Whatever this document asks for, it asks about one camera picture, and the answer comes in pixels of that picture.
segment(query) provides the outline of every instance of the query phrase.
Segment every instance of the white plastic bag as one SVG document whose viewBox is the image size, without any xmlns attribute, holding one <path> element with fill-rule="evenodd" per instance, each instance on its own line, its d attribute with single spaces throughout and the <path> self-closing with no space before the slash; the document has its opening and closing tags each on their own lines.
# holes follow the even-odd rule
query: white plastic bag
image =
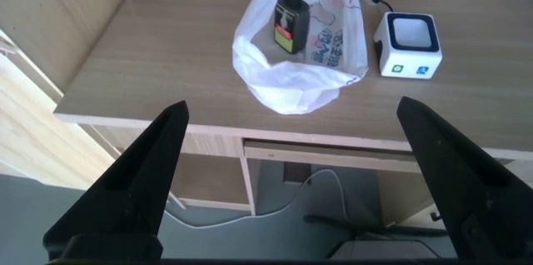
<svg viewBox="0 0 533 265">
<path fill-rule="evenodd" d="M 233 39 L 233 67 L 253 95 L 281 114 L 305 114 L 339 96 L 368 70 L 359 0 L 304 0 L 311 6 L 306 49 L 274 42 L 277 0 L 252 0 Z"/>
</svg>

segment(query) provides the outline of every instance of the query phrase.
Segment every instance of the bottle label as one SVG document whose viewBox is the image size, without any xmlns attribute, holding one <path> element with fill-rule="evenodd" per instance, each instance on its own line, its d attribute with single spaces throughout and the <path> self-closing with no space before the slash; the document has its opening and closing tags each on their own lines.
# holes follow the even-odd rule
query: bottle label
<svg viewBox="0 0 533 265">
<path fill-rule="evenodd" d="M 274 23 L 274 40 L 281 45 L 282 48 L 285 48 L 288 52 L 292 52 L 294 14 L 278 4 L 276 5 Z"/>
</svg>

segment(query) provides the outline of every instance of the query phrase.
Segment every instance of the black bottle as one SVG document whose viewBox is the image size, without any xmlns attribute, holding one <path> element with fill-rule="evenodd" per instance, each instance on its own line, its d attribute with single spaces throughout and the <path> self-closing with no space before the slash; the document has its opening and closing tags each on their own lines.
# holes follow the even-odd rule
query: black bottle
<svg viewBox="0 0 533 265">
<path fill-rule="evenodd" d="M 303 0 L 277 0 L 274 11 L 274 41 L 288 53 L 306 47 L 309 5 Z"/>
</svg>

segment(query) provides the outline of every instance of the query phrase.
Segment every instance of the blue button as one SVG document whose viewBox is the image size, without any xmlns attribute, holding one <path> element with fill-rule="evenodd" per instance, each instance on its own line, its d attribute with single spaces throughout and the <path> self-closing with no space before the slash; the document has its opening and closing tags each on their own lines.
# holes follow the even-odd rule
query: blue button
<svg viewBox="0 0 533 265">
<path fill-rule="evenodd" d="M 426 74 L 428 71 L 430 71 L 429 67 L 420 66 L 420 67 L 418 67 L 418 70 L 416 71 L 416 74 Z"/>
</svg>

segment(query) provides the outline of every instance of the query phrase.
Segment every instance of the desk surface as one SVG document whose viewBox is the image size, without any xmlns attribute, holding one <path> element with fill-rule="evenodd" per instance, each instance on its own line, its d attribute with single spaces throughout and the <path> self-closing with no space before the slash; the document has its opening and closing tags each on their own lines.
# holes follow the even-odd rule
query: desk surface
<svg viewBox="0 0 533 265">
<path fill-rule="evenodd" d="M 431 13 L 444 61 L 429 81 L 381 77 L 363 6 L 370 71 L 311 114 L 261 105 L 232 68 L 232 37 L 250 0 L 125 2 L 59 103 L 66 121 L 145 127 L 187 100 L 190 129 L 245 138 L 409 150 L 402 96 L 436 110 L 500 158 L 533 159 L 533 0 L 387 0 Z"/>
</svg>

